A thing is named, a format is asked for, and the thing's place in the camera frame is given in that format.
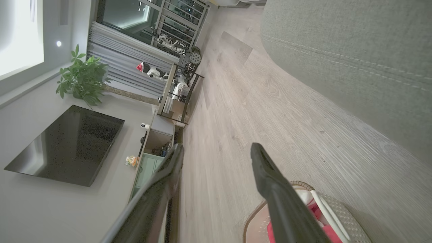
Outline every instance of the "wall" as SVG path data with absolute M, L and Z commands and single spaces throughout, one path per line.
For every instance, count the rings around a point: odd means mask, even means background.
M 72 25 L 61 26 L 60 19 L 60 1 L 44 0 L 43 1 L 43 30 L 44 30 L 44 62 L 24 70 L 18 74 L 10 76 L 0 81 L 0 96 L 7 92 L 35 79 L 36 77 L 70 61 Z M 72 14 L 69 14 L 69 23 L 72 20 Z M 62 42 L 62 46 L 56 45 L 57 41 Z
M 58 77 L 0 109 L 0 242 L 99 242 L 126 206 L 135 168 L 124 159 L 136 155 L 150 123 L 151 105 L 108 94 L 94 110 L 125 120 L 96 180 L 82 187 L 22 175 L 4 168 L 71 105 L 81 100 L 55 94 Z

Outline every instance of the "laminate flooring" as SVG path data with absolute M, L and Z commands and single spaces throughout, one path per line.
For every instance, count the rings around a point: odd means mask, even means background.
M 349 209 L 373 242 L 432 242 L 432 169 L 280 69 L 260 41 L 264 7 L 220 8 L 184 129 L 179 240 L 242 242 L 263 200 L 250 147 L 288 180 Z

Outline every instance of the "curtain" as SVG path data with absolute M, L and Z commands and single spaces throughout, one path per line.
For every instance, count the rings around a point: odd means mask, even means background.
M 155 96 L 162 95 L 165 84 L 138 71 L 138 64 L 144 61 L 169 72 L 172 63 L 178 62 L 174 56 L 97 22 L 90 28 L 87 55 L 100 57 L 101 63 L 109 65 L 109 78 Z

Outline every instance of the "television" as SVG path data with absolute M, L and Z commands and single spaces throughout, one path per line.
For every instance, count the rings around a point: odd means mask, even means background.
M 71 106 L 4 169 L 91 186 L 124 120 Z

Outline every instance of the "sofa cushion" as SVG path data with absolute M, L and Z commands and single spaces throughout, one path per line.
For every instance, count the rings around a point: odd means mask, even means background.
M 432 161 L 432 1 L 268 0 L 262 43 L 281 68 Z

